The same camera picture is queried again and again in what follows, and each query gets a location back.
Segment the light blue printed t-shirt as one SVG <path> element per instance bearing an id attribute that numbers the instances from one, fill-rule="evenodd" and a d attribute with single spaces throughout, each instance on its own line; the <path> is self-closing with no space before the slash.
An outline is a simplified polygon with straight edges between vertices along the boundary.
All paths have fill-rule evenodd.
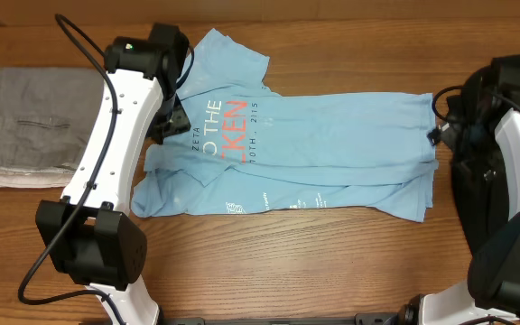
<path id="1" fill-rule="evenodd" d="M 364 206 L 421 222 L 438 163 L 431 94 L 284 97 L 266 56 L 217 30 L 198 43 L 178 95 L 189 132 L 150 146 L 139 217 Z"/>

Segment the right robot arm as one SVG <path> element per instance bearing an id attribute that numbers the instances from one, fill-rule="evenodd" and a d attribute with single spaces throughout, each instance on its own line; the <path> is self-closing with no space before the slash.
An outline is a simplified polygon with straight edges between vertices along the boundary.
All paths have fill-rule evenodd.
<path id="1" fill-rule="evenodd" d="M 358 324 L 520 322 L 520 54 L 494 58 L 444 88 L 448 111 L 429 135 L 452 152 L 455 207 L 472 254 L 467 277 Z"/>

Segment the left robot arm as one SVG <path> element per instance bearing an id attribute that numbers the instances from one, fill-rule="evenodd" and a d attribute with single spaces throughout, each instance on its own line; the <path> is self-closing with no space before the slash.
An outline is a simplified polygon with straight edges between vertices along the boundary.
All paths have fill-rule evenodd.
<path id="1" fill-rule="evenodd" d="M 147 237 L 129 218 L 131 187 L 144 139 L 190 130 L 177 88 L 193 49 L 175 25 L 156 23 L 147 39 L 117 37 L 99 71 L 105 81 L 87 147 L 59 201 L 35 216 L 43 258 L 95 295 L 113 324 L 161 324 L 163 311 L 142 277 Z"/>

